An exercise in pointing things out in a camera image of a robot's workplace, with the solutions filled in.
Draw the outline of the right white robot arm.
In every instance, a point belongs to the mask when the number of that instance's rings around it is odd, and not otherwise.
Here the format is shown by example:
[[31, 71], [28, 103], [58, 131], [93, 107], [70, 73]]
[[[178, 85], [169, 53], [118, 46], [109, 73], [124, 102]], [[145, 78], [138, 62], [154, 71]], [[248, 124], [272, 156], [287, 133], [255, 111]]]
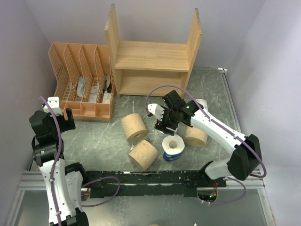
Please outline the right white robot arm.
[[185, 102], [172, 90], [163, 96], [164, 106], [147, 103], [149, 116], [155, 116], [155, 129], [164, 134], [174, 135], [179, 123], [197, 128], [217, 141], [230, 157], [220, 161], [208, 162], [202, 168], [199, 180], [202, 186], [210, 187], [216, 179], [233, 176], [246, 180], [262, 164], [260, 142], [257, 136], [244, 135], [231, 129], [212, 116], [197, 100]]

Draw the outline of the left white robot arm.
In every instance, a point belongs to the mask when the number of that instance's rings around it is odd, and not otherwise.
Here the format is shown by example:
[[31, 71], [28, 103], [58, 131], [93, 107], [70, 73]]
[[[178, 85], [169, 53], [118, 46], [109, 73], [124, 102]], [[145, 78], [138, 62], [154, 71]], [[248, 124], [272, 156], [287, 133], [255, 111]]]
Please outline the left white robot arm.
[[59, 113], [36, 111], [29, 122], [35, 133], [32, 140], [33, 160], [42, 173], [49, 206], [51, 226], [87, 226], [86, 213], [81, 204], [81, 188], [88, 182], [83, 166], [76, 162], [65, 164], [61, 133], [76, 128], [72, 110], [67, 117]]

